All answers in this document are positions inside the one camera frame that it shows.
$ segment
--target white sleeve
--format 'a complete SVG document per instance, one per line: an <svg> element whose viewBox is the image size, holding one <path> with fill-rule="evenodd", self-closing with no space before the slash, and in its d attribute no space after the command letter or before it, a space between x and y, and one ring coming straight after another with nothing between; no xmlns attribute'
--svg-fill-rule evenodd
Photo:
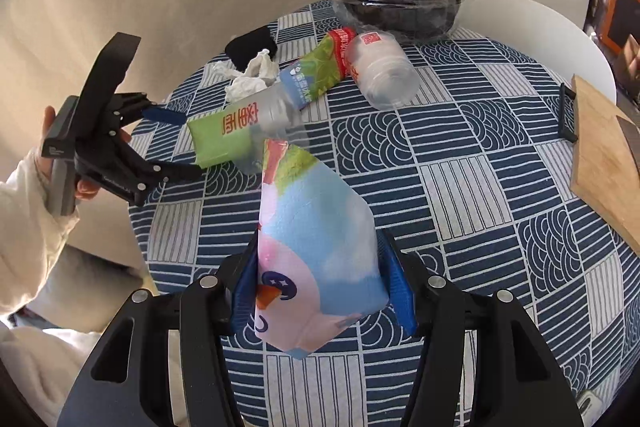
<svg viewBox="0 0 640 427"><path fill-rule="evenodd" d="M179 337L175 333L169 332L171 403L175 424L188 427ZM27 403L47 426L56 426L66 397L99 338L98 333L72 330L10 330L0 322L0 359Z"/></svg>
<svg viewBox="0 0 640 427"><path fill-rule="evenodd" d="M0 182L0 315L33 300L78 222L78 211L57 219L49 214L47 181L35 158L31 150L7 182Z"/></svg>

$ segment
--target round table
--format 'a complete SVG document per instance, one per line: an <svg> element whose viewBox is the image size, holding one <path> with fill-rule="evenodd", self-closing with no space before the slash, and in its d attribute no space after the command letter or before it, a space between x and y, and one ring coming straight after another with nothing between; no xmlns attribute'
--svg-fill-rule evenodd
<svg viewBox="0 0 640 427"><path fill-rule="evenodd" d="M340 27L331 1L269 25L280 67ZM459 288L507 287L542 332L575 394L605 406L640 357L640 259L569 190L571 145L558 139L553 71L500 42L458 29L404 46L422 77L404 108L373 109L347 78L303 110L309 150L338 172L403 251ZM166 107L190 119L220 110L212 66ZM142 121L132 146L147 160L193 162L187 127ZM260 176L232 164L197 182L160 187L130 219L162 292L180 291L240 253L257 226ZM386 308L305 360L258 340L253 324L223 341L238 407L256 426L397 426L422 347ZM469 420L476 339L465 339L455 425Z"/></svg>

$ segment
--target person's arm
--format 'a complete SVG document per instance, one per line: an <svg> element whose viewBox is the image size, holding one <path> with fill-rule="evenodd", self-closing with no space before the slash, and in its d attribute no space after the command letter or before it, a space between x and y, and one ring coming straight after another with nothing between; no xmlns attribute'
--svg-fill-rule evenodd
<svg viewBox="0 0 640 427"><path fill-rule="evenodd" d="M47 107L43 136L56 117ZM51 160L31 150L6 183L0 182L0 315L8 315L33 300L60 256L78 212L54 219L45 202ZM76 198L89 200L98 187L81 181Z"/></svg>

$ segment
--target white chair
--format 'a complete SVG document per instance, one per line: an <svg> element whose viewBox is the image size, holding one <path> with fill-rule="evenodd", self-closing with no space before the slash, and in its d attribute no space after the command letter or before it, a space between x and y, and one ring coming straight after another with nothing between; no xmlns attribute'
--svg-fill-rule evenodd
<svg viewBox="0 0 640 427"><path fill-rule="evenodd" d="M463 4L460 26L529 55L566 79L583 77L611 102L616 84L596 44L574 23L532 0L475 0Z"/></svg>

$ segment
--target stack of plastic cups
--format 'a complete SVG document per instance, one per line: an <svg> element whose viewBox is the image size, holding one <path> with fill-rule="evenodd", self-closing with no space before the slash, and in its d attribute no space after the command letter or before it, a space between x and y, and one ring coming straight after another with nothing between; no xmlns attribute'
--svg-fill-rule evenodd
<svg viewBox="0 0 640 427"><path fill-rule="evenodd" d="M402 107L418 92L420 76L390 33L358 35L345 58L353 80L377 110Z"/></svg>

